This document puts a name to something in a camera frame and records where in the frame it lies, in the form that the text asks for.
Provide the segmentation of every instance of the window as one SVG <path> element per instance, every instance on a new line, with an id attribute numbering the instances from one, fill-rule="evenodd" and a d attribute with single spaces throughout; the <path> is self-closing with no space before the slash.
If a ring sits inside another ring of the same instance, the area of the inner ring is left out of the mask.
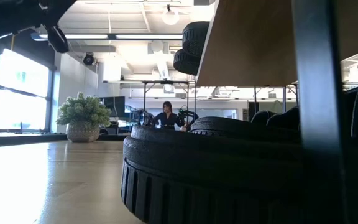
<path id="1" fill-rule="evenodd" d="M 50 72 L 8 49 L 0 57 L 0 129 L 47 130 Z"/>

